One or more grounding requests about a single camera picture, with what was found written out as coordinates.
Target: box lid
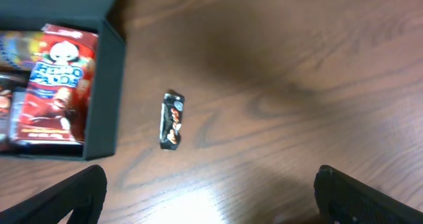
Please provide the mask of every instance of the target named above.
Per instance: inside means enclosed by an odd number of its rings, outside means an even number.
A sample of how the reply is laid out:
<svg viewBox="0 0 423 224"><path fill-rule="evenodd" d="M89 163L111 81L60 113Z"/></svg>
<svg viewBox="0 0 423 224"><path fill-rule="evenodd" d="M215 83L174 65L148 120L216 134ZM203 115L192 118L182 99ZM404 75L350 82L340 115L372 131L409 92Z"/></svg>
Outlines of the box lid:
<svg viewBox="0 0 423 224"><path fill-rule="evenodd" d="M0 15L103 19L114 2L115 0L0 0Z"/></svg>

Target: wood grain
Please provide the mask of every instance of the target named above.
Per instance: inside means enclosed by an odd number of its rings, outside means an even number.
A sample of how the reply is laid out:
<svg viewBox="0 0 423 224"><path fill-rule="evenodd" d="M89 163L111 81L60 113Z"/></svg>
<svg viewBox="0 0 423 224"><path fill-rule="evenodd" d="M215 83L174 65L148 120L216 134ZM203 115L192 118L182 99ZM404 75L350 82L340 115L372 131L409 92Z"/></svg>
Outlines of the wood grain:
<svg viewBox="0 0 423 224"><path fill-rule="evenodd" d="M101 223L314 223L328 164L423 211L423 0L123 0L117 154L0 160L0 209L100 164ZM160 103L186 97L160 150Z"/></svg>

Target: red snack box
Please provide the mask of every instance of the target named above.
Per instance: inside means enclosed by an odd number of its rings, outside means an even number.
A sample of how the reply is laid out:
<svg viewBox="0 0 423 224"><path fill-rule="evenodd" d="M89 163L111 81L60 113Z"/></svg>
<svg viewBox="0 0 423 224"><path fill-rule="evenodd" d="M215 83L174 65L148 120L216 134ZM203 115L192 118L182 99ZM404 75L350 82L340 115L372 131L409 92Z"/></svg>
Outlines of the red snack box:
<svg viewBox="0 0 423 224"><path fill-rule="evenodd" d="M50 24L43 31L12 142L82 144L97 35Z"/></svg>

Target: snack box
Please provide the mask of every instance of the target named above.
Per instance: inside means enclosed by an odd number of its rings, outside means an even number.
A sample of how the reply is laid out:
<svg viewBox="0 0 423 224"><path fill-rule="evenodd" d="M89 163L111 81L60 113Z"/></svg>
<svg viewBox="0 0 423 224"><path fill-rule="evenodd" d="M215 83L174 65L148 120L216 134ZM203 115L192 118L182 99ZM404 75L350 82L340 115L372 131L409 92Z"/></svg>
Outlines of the snack box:
<svg viewBox="0 0 423 224"><path fill-rule="evenodd" d="M108 21L114 2L0 0L0 30L34 31L49 23L98 34L84 145L25 149L6 155L88 161L115 153L126 44Z"/></svg>

